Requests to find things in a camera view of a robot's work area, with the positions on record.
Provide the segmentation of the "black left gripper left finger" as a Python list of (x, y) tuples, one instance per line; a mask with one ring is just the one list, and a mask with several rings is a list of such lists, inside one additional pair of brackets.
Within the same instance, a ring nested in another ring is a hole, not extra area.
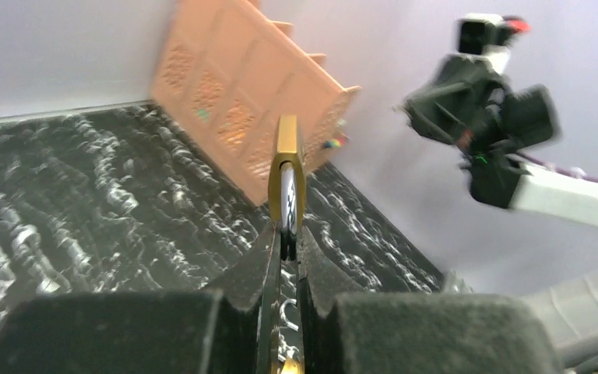
[(0, 330), (0, 373), (275, 373), (279, 239), (267, 224), (234, 266), (197, 291), (23, 302)]

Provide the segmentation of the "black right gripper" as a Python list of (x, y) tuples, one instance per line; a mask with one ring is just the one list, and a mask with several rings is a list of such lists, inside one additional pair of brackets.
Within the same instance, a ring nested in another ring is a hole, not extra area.
[(394, 107), (420, 136), (470, 160), (500, 159), (560, 134), (549, 90), (514, 91), (488, 62), (449, 55), (435, 78)]

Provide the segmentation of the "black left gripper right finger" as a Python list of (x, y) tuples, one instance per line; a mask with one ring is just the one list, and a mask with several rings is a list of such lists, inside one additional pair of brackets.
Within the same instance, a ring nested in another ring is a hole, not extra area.
[(546, 330), (519, 300), (490, 294), (368, 292), (319, 248), (297, 251), (308, 373), (559, 373)]

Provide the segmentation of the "medium brass padlock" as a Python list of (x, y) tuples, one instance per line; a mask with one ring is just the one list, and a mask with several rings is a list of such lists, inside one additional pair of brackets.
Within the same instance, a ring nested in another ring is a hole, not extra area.
[(280, 233), (294, 242), (306, 205), (304, 146), (296, 115), (281, 115), (268, 181), (269, 212)]

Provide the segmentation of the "keys of medium padlock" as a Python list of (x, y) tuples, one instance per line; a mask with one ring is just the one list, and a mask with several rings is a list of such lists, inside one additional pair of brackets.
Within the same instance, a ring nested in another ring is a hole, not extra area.
[(273, 280), (273, 337), (276, 339), (277, 373), (305, 373), (303, 337), (297, 305), (297, 261), (281, 261)]

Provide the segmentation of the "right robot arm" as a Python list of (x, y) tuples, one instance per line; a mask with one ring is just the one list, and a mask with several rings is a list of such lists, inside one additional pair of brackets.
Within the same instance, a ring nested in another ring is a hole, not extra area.
[[(420, 136), (459, 150), (477, 202), (598, 228), (598, 179), (525, 154), (559, 133), (558, 117), (545, 86), (512, 90), (505, 64), (505, 58), (447, 55), (399, 110)], [(532, 294), (526, 303), (567, 372), (598, 373), (598, 272)]]

